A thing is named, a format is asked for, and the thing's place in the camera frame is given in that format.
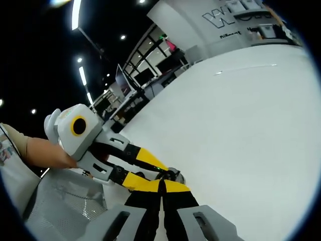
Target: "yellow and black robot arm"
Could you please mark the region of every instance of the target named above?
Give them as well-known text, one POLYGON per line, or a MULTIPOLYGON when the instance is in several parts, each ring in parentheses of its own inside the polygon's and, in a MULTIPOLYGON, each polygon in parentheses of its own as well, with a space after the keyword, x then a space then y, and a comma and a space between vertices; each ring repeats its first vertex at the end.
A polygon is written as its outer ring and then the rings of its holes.
POLYGON ((165 173, 169 169, 145 148, 135 146, 120 134, 101 132, 89 151, 95 153, 106 153, 111 156, 146 170, 165 173))

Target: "monitor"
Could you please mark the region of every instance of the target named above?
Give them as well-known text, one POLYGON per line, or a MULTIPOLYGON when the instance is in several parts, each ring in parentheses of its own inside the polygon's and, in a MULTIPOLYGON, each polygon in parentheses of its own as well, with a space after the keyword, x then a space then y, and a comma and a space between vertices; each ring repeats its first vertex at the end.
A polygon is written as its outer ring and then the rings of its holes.
POLYGON ((142 86, 142 85, 146 84, 147 82, 149 82, 154 77, 155 77, 155 75, 152 73, 152 71, 149 68, 147 68, 143 72, 136 75, 134 77, 134 79, 138 82, 138 84, 140 84, 140 86, 142 86))
POLYGON ((182 63, 180 62, 180 59, 184 56, 182 51, 175 51, 170 56, 168 56, 166 59, 161 61, 159 64, 156 65, 156 67, 160 70, 162 74, 178 67, 182 66, 182 63))
POLYGON ((116 82, 117 82, 118 86, 120 87, 124 96, 128 95, 131 91, 134 91, 132 86, 130 86, 128 79, 126 78, 126 75, 122 71, 120 65, 117 66, 116 82))

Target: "table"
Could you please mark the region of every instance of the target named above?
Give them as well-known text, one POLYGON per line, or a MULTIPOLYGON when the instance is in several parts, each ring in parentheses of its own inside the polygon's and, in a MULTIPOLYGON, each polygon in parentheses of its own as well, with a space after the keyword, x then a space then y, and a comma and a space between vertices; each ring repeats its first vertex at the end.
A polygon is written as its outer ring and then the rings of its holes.
MULTIPOLYGON (((245 241, 284 241, 318 190, 320 110, 308 55, 299 47, 264 45, 192 66, 121 134, 181 170, 198 203, 234 223, 245 241)), ((129 196, 116 185, 104 190, 109 207, 129 196)), ((166 240, 161 222, 155 240, 166 240)))

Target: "black circle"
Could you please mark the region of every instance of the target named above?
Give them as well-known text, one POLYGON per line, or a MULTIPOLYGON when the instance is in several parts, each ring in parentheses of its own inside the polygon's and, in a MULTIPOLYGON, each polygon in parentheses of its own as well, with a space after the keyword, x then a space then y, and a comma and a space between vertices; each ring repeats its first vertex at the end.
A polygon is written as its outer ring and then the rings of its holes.
POLYGON ((74 132, 77 134, 77 135, 81 135, 85 132, 86 130, 86 121, 84 119, 77 119, 75 122, 74 122, 74 132))

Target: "light strip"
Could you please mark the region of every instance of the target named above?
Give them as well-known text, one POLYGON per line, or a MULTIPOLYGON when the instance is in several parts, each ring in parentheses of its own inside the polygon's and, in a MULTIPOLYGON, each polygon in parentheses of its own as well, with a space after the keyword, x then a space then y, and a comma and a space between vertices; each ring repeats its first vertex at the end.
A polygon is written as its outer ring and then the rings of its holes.
POLYGON ((82 84, 83 84, 84 86, 86 86, 87 81, 86 81, 86 77, 85 77, 84 68, 83 68, 82 66, 79 68, 79 73, 80 73, 80 77, 81 77, 82 84))
POLYGON ((74 5, 72 8, 72 19, 71 19, 72 30, 75 30, 76 28, 78 28, 80 3, 81 3, 81 0, 74 0, 74 5))
POLYGON ((94 102, 92 101, 92 98, 91 98, 91 95, 89 92, 87 93, 87 97, 88 97, 90 104, 93 104, 94 102))
POLYGON ((50 170, 50 168, 47 168, 47 170, 41 175, 41 177, 40 178, 43 178, 44 177, 44 175, 48 172, 50 170))

